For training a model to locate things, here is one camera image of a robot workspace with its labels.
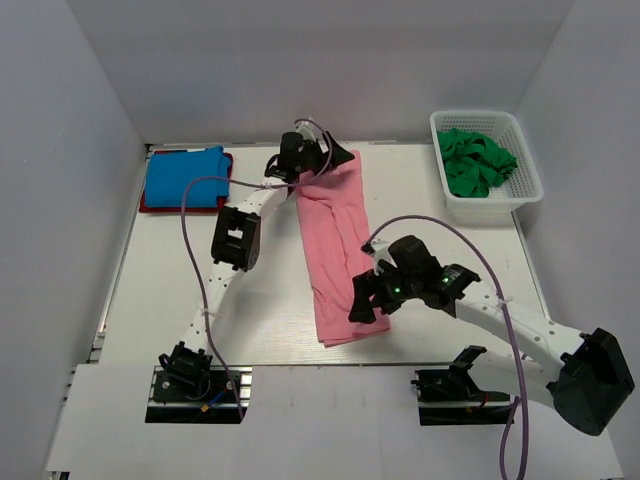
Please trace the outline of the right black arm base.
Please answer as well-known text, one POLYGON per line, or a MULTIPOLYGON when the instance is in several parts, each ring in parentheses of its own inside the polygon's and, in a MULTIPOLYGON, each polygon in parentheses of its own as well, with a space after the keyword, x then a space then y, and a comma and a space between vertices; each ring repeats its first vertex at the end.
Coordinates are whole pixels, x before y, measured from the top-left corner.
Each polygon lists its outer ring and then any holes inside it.
POLYGON ((457 385, 446 369, 416 370, 411 384, 421 426, 504 425, 513 406, 508 394, 457 385))

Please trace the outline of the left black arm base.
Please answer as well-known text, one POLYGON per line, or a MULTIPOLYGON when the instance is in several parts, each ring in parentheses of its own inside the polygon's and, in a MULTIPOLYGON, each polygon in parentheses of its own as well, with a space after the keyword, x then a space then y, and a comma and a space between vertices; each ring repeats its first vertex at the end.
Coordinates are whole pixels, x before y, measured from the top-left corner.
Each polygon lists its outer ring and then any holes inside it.
POLYGON ((238 425, 247 413, 252 385, 252 369, 231 370, 239 395, 237 402, 232 385, 222 368, 212 367, 209 379, 195 392, 172 379, 157 367, 152 376, 145 413, 147 424, 238 425))

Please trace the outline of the pink t shirt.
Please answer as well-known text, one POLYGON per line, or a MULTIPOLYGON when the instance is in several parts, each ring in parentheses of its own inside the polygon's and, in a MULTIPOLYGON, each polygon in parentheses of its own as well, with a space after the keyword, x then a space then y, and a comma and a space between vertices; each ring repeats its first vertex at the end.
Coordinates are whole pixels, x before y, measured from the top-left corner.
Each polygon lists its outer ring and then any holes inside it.
POLYGON ((373 267, 361 251, 370 236, 360 152, 296 193, 297 215, 313 294, 317 338, 333 347, 388 331, 388 316, 374 312, 372 324, 349 321, 352 278, 373 267))

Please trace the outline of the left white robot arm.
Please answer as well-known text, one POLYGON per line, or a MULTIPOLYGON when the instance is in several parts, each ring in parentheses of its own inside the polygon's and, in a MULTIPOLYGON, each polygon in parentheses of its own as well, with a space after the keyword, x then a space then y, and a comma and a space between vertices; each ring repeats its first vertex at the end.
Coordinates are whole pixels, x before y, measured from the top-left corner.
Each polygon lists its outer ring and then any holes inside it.
POLYGON ((257 263, 262 221, 284 203, 295 189, 319 182, 355 155, 343 148, 333 135, 322 129, 318 139, 303 132, 310 119, 299 119, 294 131, 282 135, 279 152, 267 162, 260 183, 223 178, 226 183, 249 187, 253 192, 237 206, 219 210, 211 245, 211 283, 206 284, 198 268, 196 279, 202 296, 203 330, 210 350, 213 317, 220 313, 228 292, 257 263))

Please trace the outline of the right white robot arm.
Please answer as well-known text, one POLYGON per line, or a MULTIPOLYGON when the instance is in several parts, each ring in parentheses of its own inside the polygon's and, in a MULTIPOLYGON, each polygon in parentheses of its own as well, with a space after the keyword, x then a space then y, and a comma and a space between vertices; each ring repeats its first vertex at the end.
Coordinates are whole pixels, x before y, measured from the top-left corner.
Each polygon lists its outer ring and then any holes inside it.
POLYGON ((584 333, 502 300, 477 273, 441 265, 413 235, 393 243, 369 241, 361 249, 374 266, 353 279, 350 322, 372 324, 377 314, 420 300, 517 345, 507 355, 470 345, 445 367, 417 371, 412 383, 421 403, 438 408, 481 403, 492 394, 518 396, 598 436, 634 391, 619 342, 608 331, 584 333))

